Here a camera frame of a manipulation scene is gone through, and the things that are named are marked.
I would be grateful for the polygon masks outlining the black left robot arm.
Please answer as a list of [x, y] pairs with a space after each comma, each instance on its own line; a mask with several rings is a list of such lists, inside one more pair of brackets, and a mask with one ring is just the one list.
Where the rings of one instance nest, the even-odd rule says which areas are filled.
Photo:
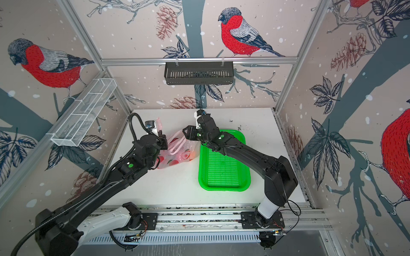
[[36, 216], [35, 241], [45, 256], [70, 256], [82, 243], [115, 229], [146, 229], [148, 223], [133, 203], [95, 218], [95, 210], [114, 195], [133, 185], [159, 163], [159, 153], [167, 149], [164, 134], [146, 134], [134, 141], [127, 155], [117, 161], [99, 184], [88, 188], [74, 201]]

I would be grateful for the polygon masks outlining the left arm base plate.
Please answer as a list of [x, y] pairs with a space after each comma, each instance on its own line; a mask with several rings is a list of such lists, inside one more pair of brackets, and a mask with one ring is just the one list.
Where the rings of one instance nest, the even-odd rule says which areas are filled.
[[157, 213], [141, 213], [131, 216], [129, 222], [119, 230], [155, 230], [158, 222]]

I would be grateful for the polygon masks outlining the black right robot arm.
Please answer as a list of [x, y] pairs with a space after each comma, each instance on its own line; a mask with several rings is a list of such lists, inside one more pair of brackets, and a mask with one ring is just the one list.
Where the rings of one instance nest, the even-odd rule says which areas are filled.
[[263, 154], [243, 144], [234, 135], [221, 131], [210, 114], [198, 113], [196, 125], [183, 129], [185, 138], [199, 141], [213, 152], [241, 162], [264, 179], [264, 198], [256, 208], [255, 219], [260, 227], [267, 227], [299, 184], [289, 160], [284, 156], [275, 158]]

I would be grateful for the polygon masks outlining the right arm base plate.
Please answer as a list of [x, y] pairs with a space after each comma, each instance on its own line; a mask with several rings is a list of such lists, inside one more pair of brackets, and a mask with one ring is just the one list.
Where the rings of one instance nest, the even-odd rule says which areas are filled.
[[263, 217], [257, 210], [254, 212], [241, 212], [239, 223], [243, 229], [284, 229], [283, 216], [276, 211], [271, 218]]

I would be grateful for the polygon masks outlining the pink plastic bag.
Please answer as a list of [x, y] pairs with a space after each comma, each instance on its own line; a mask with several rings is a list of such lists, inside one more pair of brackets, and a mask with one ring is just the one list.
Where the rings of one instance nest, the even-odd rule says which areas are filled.
[[167, 143], [168, 149], [160, 151], [158, 169], [190, 162], [200, 152], [200, 142], [186, 139], [182, 130], [169, 137]]

